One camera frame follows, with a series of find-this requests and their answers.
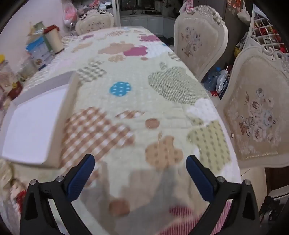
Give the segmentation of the cream cylinder red lid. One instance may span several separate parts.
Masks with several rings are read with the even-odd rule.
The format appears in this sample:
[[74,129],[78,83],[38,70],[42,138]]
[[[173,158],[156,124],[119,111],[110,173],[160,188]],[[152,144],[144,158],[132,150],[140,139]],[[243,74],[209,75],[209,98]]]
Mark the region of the cream cylinder red lid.
[[61,36],[59,34],[59,27],[57,27],[55,24],[44,30],[44,36],[48,40],[48,43],[55,54],[60,53],[64,49]]

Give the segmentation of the middle ornate cream chair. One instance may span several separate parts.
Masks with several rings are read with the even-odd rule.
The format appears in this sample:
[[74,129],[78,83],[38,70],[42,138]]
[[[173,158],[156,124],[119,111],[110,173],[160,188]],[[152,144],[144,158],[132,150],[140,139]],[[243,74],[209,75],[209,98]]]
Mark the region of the middle ornate cream chair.
[[221,58],[229,33],[220,14],[208,5],[181,13],[174,24],[174,52],[198,81]]

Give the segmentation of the yellow lid clear jar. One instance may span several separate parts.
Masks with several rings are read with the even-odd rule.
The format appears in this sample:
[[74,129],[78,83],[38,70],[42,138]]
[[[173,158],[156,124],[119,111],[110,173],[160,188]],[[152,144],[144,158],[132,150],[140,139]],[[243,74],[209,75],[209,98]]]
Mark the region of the yellow lid clear jar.
[[3,54],[0,55],[0,86],[11,100],[18,97],[23,89]]

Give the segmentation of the white lattice shelf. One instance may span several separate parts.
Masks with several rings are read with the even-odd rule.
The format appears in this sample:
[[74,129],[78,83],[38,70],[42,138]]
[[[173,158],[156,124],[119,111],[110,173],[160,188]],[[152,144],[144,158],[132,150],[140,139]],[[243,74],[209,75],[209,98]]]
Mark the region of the white lattice shelf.
[[249,46],[264,46],[267,50],[280,50],[283,53],[288,54],[288,47],[285,46],[277,29],[266,15],[254,4],[244,48]]

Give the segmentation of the patchwork quilted tablecloth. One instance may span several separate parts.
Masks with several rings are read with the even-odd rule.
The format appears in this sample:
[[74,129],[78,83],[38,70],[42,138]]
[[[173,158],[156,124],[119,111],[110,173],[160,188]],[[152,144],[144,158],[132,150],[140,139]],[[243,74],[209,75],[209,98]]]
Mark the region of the patchwork quilted tablecloth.
[[216,176],[240,182],[224,124],[181,59],[140,26],[62,39],[65,49],[23,85],[68,71],[79,76],[64,126],[60,169],[1,161],[1,216],[20,229],[16,195],[32,179],[54,180],[85,154],[96,165],[73,205],[93,234],[188,234],[208,204],[186,170],[191,154]]

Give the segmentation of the far ornate cream chair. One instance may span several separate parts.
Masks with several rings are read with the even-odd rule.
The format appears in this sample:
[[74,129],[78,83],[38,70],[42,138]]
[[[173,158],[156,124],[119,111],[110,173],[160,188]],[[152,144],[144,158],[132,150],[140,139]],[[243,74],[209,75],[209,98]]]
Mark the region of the far ornate cream chair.
[[75,30],[78,35],[98,31],[101,29],[111,28],[114,26],[114,17],[111,13],[92,9],[77,21]]

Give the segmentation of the blue camel milk powder can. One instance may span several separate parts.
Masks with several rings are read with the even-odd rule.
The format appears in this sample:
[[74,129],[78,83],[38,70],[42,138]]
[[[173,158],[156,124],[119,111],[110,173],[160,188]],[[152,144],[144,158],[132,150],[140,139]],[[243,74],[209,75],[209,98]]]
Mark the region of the blue camel milk powder can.
[[43,36],[40,36],[26,46],[27,52],[30,54],[37,70],[42,70],[52,61],[52,55],[48,50]]

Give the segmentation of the ornate cream chair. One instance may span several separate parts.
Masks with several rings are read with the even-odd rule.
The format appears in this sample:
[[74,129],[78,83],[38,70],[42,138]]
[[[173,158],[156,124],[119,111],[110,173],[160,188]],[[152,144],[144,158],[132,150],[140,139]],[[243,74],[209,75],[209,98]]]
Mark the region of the ornate cream chair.
[[217,110],[240,168],[288,166],[288,55],[242,50]]
[[220,14],[208,5],[181,13],[174,24],[174,52],[198,81],[221,58],[229,33]]
[[114,26],[114,17],[111,13],[92,9],[77,21],[75,30],[78,35],[98,31],[101,29],[111,28]]

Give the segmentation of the white shallow tray box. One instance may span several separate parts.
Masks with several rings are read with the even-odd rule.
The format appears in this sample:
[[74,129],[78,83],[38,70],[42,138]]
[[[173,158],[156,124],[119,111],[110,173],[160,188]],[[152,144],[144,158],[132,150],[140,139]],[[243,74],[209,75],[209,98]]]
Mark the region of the white shallow tray box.
[[79,77],[69,71],[11,101],[1,126],[1,157],[19,164],[58,168],[64,126]]

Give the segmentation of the near ornate cream chair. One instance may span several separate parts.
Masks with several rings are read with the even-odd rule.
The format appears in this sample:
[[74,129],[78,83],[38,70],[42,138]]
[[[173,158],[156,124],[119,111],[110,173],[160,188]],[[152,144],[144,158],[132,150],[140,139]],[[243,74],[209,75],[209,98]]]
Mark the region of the near ornate cream chair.
[[240,168],[288,166],[288,55],[242,50],[217,110]]

